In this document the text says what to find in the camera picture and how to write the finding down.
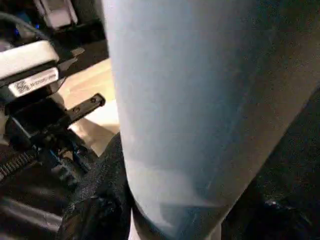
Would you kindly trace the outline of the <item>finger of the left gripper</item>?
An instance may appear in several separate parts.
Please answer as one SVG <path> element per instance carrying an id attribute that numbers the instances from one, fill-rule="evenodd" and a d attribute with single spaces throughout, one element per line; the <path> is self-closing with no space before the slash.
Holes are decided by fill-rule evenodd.
<path id="1" fill-rule="evenodd" d="M 97 93 L 91 98 L 88 98 L 85 101 L 74 106 L 73 108 L 69 109 L 67 111 L 68 122 L 74 123 L 104 105 L 105 98 L 101 94 Z"/>

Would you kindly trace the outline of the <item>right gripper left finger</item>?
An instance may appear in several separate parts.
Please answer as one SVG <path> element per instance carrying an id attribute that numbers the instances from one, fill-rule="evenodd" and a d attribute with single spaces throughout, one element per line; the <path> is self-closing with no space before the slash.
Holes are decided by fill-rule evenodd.
<path id="1" fill-rule="evenodd" d="M 127 240 L 131 208 L 121 135 L 117 133 L 70 198 L 63 213 L 59 238 Z"/>

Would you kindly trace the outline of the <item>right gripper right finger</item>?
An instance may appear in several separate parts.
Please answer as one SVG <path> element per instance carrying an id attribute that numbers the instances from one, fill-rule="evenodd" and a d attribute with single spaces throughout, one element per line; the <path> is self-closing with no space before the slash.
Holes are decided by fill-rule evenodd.
<path id="1" fill-rule="evenodd" d="M 224 240 L 318 240 L 320 161 L 268 160 L 222 223 Z"/>

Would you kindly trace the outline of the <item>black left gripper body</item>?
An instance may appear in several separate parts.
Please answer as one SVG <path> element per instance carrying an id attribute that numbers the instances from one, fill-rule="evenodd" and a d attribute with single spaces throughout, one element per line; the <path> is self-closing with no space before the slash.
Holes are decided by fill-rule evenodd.
<path id="1" fill-rule="evenodd" d="M 90 150 L 70 129 L 69 109 L 47 97 L 7 111 L 4 138 L 17 154 L 0 162 L 2 184 L 34 163 L 71 189 L 81 182 L 90 170 Z"/>

